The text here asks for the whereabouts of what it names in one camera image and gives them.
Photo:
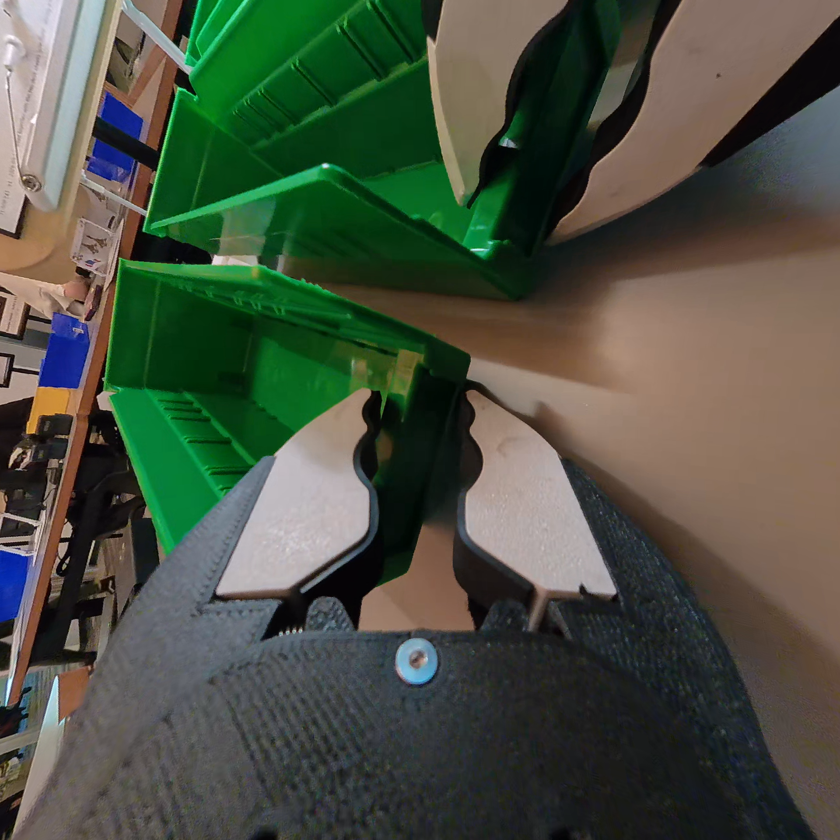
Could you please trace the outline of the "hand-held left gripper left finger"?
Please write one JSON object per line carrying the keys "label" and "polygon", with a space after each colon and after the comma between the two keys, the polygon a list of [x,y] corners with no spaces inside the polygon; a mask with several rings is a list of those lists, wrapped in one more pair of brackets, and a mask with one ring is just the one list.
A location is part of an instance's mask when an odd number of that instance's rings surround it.
{"label": "hand-held left gripper left finger", "polygon": [[303,618],[330,596],[359,620],[384,570],[373,484],[381,425],[382,396],[363,387],[277,450],[216,585],[218,599],[277,599]]}

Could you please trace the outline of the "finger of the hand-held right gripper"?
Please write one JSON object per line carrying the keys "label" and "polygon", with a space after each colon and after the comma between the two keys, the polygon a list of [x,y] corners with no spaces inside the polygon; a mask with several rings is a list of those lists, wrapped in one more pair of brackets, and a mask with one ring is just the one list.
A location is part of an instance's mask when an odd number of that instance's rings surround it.
{"label": "finger of the hand-held right gripper", "polygon": [[437,137],[458,205],[480,190],[482,161],[512,119],[515,80],[567,1],[428,1],[427,65]]}
{"label": "finger of the hand-held right gripper", "polygon": [[637,210],[685,181],[772,85],[838,20],[835,1],[679,2],[637,81],[637,108],[588,168],[550,245]]}

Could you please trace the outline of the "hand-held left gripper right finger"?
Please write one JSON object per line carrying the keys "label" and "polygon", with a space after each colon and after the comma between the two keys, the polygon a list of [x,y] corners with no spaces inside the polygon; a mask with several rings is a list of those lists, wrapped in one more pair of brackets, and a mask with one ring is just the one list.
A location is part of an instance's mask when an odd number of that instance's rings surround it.
{"label": "hand-held left gripper right finger", "polygon": [[551,602],[614,601],[617,585],[554,447],[479,390],[461,397],[458,436],[453,566],[479,617],[514,602],[538,629]]}

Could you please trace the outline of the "light grey desk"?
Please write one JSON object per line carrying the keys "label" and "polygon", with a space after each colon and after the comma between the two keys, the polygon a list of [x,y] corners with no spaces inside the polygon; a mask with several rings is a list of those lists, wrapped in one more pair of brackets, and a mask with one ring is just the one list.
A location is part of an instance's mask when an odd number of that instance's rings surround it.
{"label": "light grey desk", "polygon": [[556,248],[522,301],[324,285],[437,335],[687,578],[838,838],[838,90]]}

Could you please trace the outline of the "yellow box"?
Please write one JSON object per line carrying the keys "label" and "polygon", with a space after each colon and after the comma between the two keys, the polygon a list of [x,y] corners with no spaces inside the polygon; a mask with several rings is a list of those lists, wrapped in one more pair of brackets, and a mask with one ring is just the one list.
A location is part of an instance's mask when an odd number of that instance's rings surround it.
{"label": "yellow box", "polygon": [[41,417],[67,414],[73,393],[69,388],[38,385],[27,420],[26,434],[36,434]]}

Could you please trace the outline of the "printed picture card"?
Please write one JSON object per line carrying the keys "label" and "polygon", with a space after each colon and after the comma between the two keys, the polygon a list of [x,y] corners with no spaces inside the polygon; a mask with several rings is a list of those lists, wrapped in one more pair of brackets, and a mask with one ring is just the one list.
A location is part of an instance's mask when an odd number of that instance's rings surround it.
{"label": "printed picture card", "polygon": [[117,266],[123,227],[122,219],[114,221],[111,227],[102,227],[79,218],[70,247],[71,261],[108,284]]}

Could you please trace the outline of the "curved plywood display board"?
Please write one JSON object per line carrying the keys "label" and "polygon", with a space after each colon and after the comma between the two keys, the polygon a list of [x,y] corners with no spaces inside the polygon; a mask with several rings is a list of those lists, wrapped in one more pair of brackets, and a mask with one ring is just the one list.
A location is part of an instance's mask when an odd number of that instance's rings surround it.
{"label": "curved plywood display board", "polygon": [[70,178],[69,191],[61,199],[56,212],[45,213],[37,209],[27,210],[20,237],[11,238],[1,236],[1,269],[10,273],[21,273],[23,270],[43,262],[50,257],[59,245],[65,243],[67,231],[75,216],[77,194],[80,189],[83,165],[87,159],[88,146],[92,139],[92,131],[96,116],[92,122],[91,134],[86,142],[77,141],[74,144],[74,163],[80,163],[78,173]]}

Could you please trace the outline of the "white instruction poster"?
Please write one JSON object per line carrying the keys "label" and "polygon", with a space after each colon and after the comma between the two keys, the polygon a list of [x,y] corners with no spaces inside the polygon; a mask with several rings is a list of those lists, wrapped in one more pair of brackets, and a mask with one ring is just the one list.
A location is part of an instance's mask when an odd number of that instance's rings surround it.
{"label": "white instruction poster", "polygon": [[20,236],[28,200],[45,195],[67,58],[65,2],[2,2],[2,235]]}

